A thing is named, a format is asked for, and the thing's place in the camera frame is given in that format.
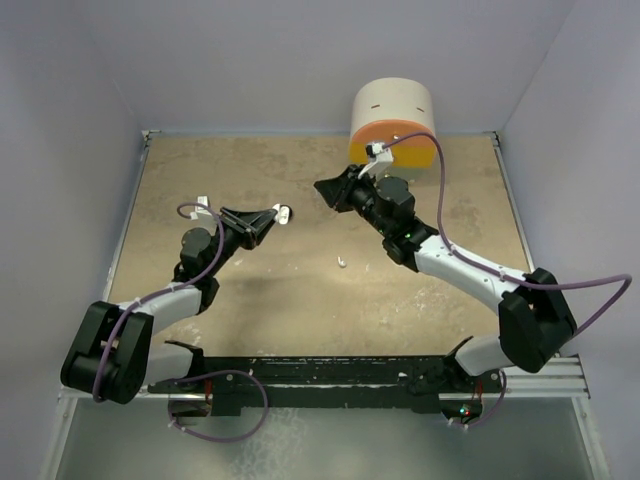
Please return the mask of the white round earbud case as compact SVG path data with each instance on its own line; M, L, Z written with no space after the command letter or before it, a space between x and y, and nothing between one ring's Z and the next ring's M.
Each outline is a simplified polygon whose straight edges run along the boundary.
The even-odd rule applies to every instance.
M276 221L280 225L286 225L289 223L288 220L288 210L291 209L288 205L279 205L277 210L277 215L275 217Z

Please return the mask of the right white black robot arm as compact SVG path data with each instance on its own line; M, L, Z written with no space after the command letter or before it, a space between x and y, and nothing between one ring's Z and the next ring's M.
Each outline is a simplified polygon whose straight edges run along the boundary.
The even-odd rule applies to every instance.
M497 315L497 335L465 339L445 357L444 376L452 389L467 391L480 375L510 366L537 373L576 333L576 321L550 272L504 268L446 244L440 231L416 215L406 180L374 181L351 165L314 187L330 208L354 211L380 233L394 263L449 283Z

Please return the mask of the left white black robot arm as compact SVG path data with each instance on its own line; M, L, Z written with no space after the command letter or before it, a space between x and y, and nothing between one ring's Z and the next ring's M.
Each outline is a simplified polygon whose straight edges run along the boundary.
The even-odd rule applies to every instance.
M163 289L119 304L96 301L84 315L62 364L63 386L97 402L130 402L149 384L170 380L184 392L202 387L204 365L194 348L178 342L152 347L153 336L206 311L219 290L216 275L239 249L253 250L271 228L287 224L284 204L254 212L190 203L187 218L196 222L181 239L179 261Z

